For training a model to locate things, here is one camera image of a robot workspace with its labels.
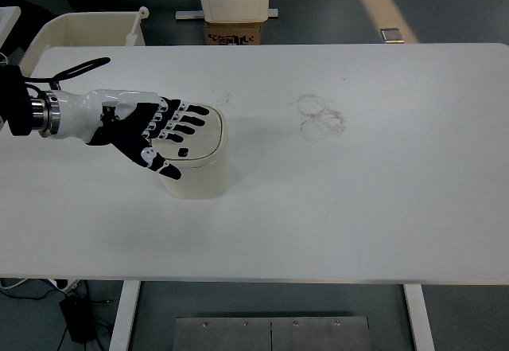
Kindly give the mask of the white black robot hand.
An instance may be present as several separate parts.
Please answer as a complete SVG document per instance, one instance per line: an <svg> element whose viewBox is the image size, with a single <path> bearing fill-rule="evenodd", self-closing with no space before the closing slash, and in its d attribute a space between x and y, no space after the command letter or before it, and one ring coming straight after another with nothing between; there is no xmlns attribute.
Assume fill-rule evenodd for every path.
<svg viewBox="0 0 509 351"><path fill-rule="evenodd" d="M95 90L86 95L53 90L44 96L39 133L50 138L79 138L90 146L113 145L139 166L173 180L181 171L150 140L181 143L205 124L209 110L152 92Z"/></svg>

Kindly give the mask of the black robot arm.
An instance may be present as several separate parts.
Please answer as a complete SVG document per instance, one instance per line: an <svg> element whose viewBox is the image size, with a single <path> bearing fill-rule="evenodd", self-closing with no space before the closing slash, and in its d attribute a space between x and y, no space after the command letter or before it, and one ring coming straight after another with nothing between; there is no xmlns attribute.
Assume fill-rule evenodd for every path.
<svg viewBox="0 0 509 351"><path fill-rule="evenodd" d="M1 117L14 136L79 138L89 146L112 145L135 164L173 180L181 172L152 145L183 142L204 126L209 109L153 92L95 90L80 96L36 90L15 65L1 69Z"/></svg>

